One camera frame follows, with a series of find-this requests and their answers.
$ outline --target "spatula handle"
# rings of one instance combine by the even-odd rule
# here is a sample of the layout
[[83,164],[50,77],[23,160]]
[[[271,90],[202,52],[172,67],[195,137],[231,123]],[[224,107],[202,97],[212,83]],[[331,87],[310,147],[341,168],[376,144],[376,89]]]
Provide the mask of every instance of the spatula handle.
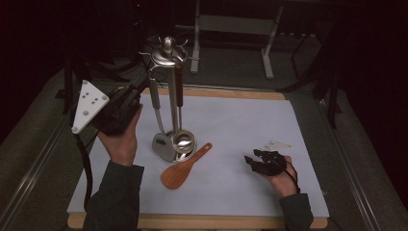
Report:
[[196,162],[198,161],[202,156],[204,156],[204,154],[206,154],[211,148],[213,147],[213,144],[210,142],[207,142],[206,144],[204,144],[204,146],[202,146],[200,149],[198,149],[197,152],[194,153],[194,155],[192,155],[192,157],[190,158],[191,162]]

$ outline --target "wooden edge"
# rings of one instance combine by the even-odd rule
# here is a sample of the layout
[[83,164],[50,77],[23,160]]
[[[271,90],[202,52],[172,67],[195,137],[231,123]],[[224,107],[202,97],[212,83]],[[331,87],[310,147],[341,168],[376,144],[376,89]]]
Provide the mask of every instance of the wooden edge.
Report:
[[[203,89],[184,89],[183,91],[184,95],[187,96],[285,100],[285,96],[279,92],[264,92],[250,90],[203,90]],[[149,89],[145,89],[143,91],[143,93],[149,92],[150,92]],[[168,89],[159,89],[159,94],[168,94]]]
[[[71,213],[68,226],[82,229],[86,213]],[[327,218],[315,218],[311,228],[327,226]],[[285,228],[283,218],[245,216],[146,215],[139,216],[139,229],[276,229]]]

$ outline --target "black device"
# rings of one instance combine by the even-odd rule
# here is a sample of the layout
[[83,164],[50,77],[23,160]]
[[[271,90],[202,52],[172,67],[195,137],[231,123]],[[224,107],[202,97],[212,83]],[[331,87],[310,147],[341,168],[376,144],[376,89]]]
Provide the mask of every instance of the black device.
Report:
[[107,136],[122,134],[140,107],[140,94],[149,86],[146,76],[108,93],[110,101],[90,122]]
[[280,174],[286,169],[286,160],[277,151],[261,151],[254,149],[254,155],[260,157],[262,162],[254,161],[252,158],[245,156],[247,164],[251,165],[252,171],[267,176],[274,176]]

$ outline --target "orange spatula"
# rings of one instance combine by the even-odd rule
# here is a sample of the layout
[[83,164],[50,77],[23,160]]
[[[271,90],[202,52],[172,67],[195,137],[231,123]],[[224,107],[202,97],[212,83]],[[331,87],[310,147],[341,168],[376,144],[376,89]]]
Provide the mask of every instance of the orange spatula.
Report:
[[178,189],[186,181],[190,174],[191,168],[204,154],[213,147],[210,142],[202,146],[187,161],[178,163],[166,169],[161,176],[163,184],[171,190]]

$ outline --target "table leg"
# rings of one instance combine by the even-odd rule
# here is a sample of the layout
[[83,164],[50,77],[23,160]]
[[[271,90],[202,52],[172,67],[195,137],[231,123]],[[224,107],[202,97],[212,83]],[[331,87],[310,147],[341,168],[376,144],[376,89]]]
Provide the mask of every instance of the table leg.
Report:
[[273,78],[272,67],[270,65],[270,60],[269,60],[269,51],[270,51],[270,47],[272,46],[273,39],[275,38],[276,31],[278,29],[279,20],[282,15],[282,11],[283,11],[283,6],[280,6],[278,9],[278,12],[276,13],[275,19],[273,21],[273,25],[270,29],[268,44],[265,48],[261,49],[262,61],[264,62],[264,69],[265,69],[265,74],[266,74],[267,79]]
[[194,48],[192,49],[192,60],[190,73],[198,73],[198,60],[200,58],[200,1],[195,1],[195,26],[194,26]]

